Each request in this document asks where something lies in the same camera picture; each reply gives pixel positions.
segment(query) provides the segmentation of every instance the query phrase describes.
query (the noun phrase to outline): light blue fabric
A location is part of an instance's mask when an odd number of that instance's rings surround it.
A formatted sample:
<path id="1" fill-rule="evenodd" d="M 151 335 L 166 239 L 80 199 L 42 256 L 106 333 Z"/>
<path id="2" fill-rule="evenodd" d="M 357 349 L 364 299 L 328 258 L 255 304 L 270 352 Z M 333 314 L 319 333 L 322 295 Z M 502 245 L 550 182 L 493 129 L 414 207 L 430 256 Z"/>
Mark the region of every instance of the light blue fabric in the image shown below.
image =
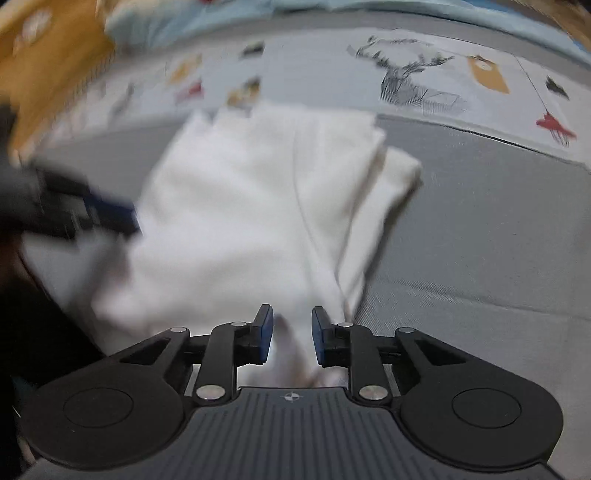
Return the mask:
<path id="1" fill-rule="evenodd" d="M 243 20 L 308 9 L 397 11 L 446 18 L 500 30 L 591 65 L 591 54 L 566 33 L 500 5 L 498 9 L 481 8 L 463 0 L 233 0 L 213 5 L 196 0 L 173 1 L 160 5 L 149 15 L 130 11 L 109 19 L 105 28 L 119 46 L 151 49 Z"/>

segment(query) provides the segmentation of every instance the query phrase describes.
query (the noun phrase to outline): silver screw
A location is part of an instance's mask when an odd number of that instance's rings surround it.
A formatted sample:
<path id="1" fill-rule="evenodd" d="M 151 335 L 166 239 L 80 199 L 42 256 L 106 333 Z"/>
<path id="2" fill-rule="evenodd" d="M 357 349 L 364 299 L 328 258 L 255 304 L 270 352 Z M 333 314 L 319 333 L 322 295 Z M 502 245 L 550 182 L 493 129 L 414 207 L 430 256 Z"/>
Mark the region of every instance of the silver screw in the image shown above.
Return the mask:
<path id="1" fill-rule="evenodd" d="M 202 400 L 218 400 L 226 394 L 226 389 L 219 385 L 204 385 L 196 393 Z"/>
<path id="2" fill-rule="evenodd" d="M 388 396 L 388 390 L 379 385 L 365 385 L 359 389 L 359 395 L 365 400 L 383 400 Z"/>

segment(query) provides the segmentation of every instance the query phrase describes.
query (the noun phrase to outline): ribbed gray panel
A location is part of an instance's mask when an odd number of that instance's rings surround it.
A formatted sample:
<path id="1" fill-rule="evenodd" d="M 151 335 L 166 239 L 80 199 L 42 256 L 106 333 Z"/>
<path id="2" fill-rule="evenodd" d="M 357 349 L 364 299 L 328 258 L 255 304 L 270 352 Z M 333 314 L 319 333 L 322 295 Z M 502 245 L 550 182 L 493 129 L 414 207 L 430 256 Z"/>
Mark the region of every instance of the ribbed gray panel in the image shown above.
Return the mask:
<path id="1" fill-rule="evenodd" d="M 297 393 L 296 401 L 285 399 Z M 197 410 L 182 434 L 153 457 L 106 472 L 43 460 L 24 480 L 556 480 L 543 465 L 476 473 L 414 447 L 389 411 L 349 401 L 341 388 L 245 388 L 234 402 Z"/>

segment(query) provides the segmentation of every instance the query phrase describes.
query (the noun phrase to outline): yellow fabric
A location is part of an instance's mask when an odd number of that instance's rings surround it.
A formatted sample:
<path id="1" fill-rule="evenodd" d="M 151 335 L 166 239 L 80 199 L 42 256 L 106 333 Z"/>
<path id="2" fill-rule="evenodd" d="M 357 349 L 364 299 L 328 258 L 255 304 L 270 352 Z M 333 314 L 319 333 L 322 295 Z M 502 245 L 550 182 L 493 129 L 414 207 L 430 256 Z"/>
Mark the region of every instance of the yellow fabric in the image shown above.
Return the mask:
<path id="1" fill-rule="evenodd" d="M 23 23 L 39 10 L 51 14 L 48 27 L 22 42 Z M 95 0 L 20 0 L 0 11 L 0 95 L 18 109 L 14 149 L 47 127 L 114 52 L 95 11 Z"/>

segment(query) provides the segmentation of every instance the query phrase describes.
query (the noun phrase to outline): white cloth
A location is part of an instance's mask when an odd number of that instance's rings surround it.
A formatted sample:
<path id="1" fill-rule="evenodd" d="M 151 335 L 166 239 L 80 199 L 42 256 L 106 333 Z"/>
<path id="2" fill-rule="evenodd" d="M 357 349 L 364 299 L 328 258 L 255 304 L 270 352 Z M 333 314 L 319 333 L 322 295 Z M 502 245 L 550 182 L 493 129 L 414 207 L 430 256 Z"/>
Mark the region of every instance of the white cloth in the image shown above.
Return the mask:
<path id="1" fill-rule="evenodd" d="M 213 122 L 195 113 L 144 187 L 143 236 L 95 297 L 97 317 L 136 340 L 173 326 L 204 335 L 251 322 L 269 303 L 269 360 L 239 368 L 239 383 L 333 382 L 316 362 L 312 308 L 350 319 L 384 217 L 420 173 L 416 159 L 384 147 L 374 122 L 270 103 Z"/>

